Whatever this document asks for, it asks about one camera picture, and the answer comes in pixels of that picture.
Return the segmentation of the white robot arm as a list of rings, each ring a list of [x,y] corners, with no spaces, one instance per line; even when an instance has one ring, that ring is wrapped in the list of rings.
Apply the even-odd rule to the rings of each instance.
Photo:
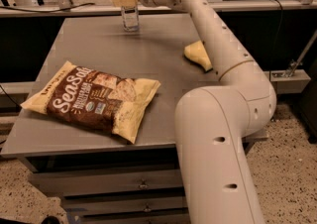
[[[190,15],[217,84],[184,94],[175,141],[191,224],[265,224],[242,140],[272,117],[276,94],[207,0],[139,0]]]

